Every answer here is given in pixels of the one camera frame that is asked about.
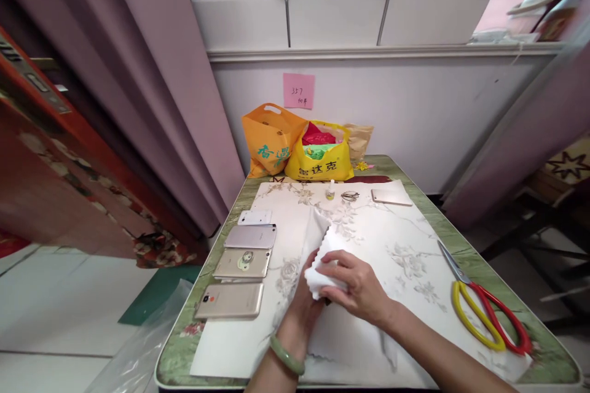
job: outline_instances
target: yellow scissors handle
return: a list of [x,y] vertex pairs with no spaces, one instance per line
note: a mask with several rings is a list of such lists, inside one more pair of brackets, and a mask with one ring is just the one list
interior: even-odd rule
[[[469,321],[469,319],[465,315],[465,312],[461,308],[461,303],[459,300],[459,291],[461,291],[463,298],[465,299],[465,301],[467,301],[467,304],[469,304],[471,310],[473,310],[473,312],[477,315],[481,322],[484,323],[484,326],[490,331],[490,333],[494,337],[494,342],[490,341],[482,333],[480,333],[480,331],[476,329],[473,326],[473,324]],[[455,312],[457,312],[457,315],[459,316],[459,319],[461,320],[463,325],[467,327],[467,330],[469,330],[473,336],[479,339],[479,341],[483,345],[496,351],[506,350],[506,344],[504,343],[504,340],[498,333],[498,330],[496,330],[496,328],[490,322],[486,314],[482,312],[477,306],[477,304],[475,304],[473,299],[471,299],[469,293],[467,292],[467,285],[462,281],[455,281],[453,283],[453,307],[455,308]]]

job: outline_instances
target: hand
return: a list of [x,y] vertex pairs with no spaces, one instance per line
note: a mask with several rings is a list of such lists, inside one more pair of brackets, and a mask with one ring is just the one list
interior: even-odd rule
[[318,266],[316,270],[345,282],[348,292],[339,287],[326,286],[320,296],[340,304],[353,315],[383,329],[395,319],[397,303],[391,300],[369,264],[343,250],[328,252],[321,261],[329,263],[338,260],[337,266]]
[[277,338],[283,348],[299,360],[305,359],[313,327],[324,307],[324,300],[316,301],[312,298],[312,293],[303,276],[305,270],[312,266],[317,254],[318,251],[315,250],[307,257],[291,304],[277,330]]

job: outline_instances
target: white wall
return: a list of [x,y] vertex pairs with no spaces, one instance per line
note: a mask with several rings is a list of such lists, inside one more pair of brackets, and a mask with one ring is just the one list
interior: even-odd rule
[[306,119],[373,125],[369,154],[386,154],[425,193],[442,193],[551,56],[274,61],[213,64],[245,171],[241,117],[283,104],[283,72],[316,75]]

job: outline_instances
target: smartphone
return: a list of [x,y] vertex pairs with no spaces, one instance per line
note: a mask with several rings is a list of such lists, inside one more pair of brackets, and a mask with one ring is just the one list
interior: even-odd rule
[[391,190],[371,189],[371,196],[376,203],[396,204],[398,206],[413,206],[414,203],[404,192],[394,192]]
[[238,225],[270,225],[272,211],[242,211]]
[[236,225],[229,231],[223,245],[243,249],[271,249],[277,237],[277,225],[240,226]]
[[195,319],[242,318],[253,319],[260,313],[262,283],[211,284],[195,312]]
[[270,249],[225,249],[213,277],[262,279],[269,269],[270,252]]

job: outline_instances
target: table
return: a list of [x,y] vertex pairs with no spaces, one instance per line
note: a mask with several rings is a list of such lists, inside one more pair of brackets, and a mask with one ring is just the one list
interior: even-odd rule
[[[578,384],[581,380],[580,369],[561,343],[500,279],[399,166],[386,155],[367,155],[365,161],[374,165],[373,169],[355,171],[355,175],[386,175],[391,179],[401,180],[407,194],[424,214],[461,269],[474,282],[483,285],[501,299],[525,325],[533,342],[533,364],[521,378],[519,384],[561,384],[562,386]],[[275,179],[280,180],[282,176],[284,175],[277,175]],[[247,379],[197,377],[189,374],[195,351],[199,345],[200,334],[206,326],[204,322],[193,319],[193,314],[206,286],[215,282],[211,274],[219,262],[227,234],[237,223],[240,213],[250,209],[260,184],[268,181],[269,177],[247,178],[234,207],[222,226],[217,241],[178,316],[156,365],[156,380],[162,389],[241,388],[248,382]],[[516,333],[508,319],[503,315],[498,317],[511,337],[516,338]]]

